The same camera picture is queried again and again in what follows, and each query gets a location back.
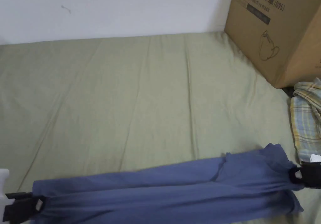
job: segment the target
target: white tag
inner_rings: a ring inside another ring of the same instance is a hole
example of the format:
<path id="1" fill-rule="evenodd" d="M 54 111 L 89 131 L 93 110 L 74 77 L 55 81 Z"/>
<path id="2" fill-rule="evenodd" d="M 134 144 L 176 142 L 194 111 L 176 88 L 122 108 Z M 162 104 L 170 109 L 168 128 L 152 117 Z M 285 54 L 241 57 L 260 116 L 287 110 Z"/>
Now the white tag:
<path id="1" fill-rule="evenodd" d="M 312 154 L 310 157 L 310 162 L 321 162 L 321 156 Z"/>
<path id="2" fill-rule="evenodd" d="M 36 210 L 40 211 L 41 206 L 42 206 L 42 200 L 39 199 L 36 205 Z"/>

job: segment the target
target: wall mark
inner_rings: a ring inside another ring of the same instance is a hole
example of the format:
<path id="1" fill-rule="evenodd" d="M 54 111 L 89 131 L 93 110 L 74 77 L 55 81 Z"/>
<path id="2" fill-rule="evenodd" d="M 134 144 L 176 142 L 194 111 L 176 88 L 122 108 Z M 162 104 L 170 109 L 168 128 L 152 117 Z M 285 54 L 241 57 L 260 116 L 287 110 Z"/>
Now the wall mark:
<path id="1" fill-rule="evenodd" d="M 65 10 L 67 10 L 68 12 L 69 12 L 69 14 L 71 14 L 71 10 L 70 9 L 68 9 L 68 8 L 66 8 L 65 6 L 61 6 L 61 8 L 64 8 Z"/>

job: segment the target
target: mask illustration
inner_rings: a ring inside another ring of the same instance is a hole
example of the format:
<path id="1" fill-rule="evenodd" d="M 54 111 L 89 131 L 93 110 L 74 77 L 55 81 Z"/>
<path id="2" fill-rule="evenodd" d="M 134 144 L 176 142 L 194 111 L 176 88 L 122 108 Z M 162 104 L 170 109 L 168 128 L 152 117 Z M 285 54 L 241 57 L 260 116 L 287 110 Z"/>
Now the mask illustration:
<path id="1" fill-rule="evenodd" d="M 280 48 L 274 45 L 267 31 L 265 31 L 259 42 L 259 56 L 263 61 L 267 61 L 275 57 L 279 53 Z"/>

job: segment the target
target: cardboard box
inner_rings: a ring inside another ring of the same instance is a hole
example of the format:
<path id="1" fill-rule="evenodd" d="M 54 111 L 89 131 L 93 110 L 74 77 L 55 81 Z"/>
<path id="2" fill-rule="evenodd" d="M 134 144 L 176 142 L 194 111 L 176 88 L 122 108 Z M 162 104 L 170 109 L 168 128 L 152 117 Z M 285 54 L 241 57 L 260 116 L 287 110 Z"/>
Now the cardboard box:
<path id="1" fill-rule="evenodd" d="M 321 0 L 232 0 L 225 31 L 276 88 L 321 77 Z"/>

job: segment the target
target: mattress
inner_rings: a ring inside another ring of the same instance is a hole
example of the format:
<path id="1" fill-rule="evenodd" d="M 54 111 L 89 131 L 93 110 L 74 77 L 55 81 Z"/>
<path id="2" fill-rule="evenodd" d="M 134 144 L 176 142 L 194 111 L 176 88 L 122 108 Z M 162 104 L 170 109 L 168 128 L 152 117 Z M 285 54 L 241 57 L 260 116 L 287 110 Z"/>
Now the mattress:
<path id="1" fill-rule="evenodd" d="M 289 98 L 223 32 L 0 46 L 0 116 L 7 193 L 268 143 L 296 162 Z M 247 223 L 320 220 L 319 190 L 296 195 L 298 218 Z"/>

